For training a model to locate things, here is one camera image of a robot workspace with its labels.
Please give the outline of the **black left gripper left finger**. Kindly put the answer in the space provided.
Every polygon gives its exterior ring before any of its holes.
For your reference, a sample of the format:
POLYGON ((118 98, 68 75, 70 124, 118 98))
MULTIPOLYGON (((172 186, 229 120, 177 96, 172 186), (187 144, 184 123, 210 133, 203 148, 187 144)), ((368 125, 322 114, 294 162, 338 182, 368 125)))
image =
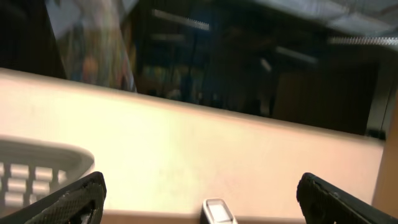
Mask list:
POLYGON ((103 174, 93 172, 1 218, 1 224, 100 224, 105 198, 103 174))

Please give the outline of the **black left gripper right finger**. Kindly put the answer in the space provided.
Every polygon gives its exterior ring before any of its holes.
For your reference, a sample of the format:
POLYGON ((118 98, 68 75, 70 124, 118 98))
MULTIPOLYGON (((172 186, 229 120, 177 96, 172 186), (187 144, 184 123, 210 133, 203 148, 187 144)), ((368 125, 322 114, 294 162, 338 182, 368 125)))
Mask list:
POLYGON ((296 198, 306 224, 397 224, 397 218, 309 172, 300 179, 296 198))

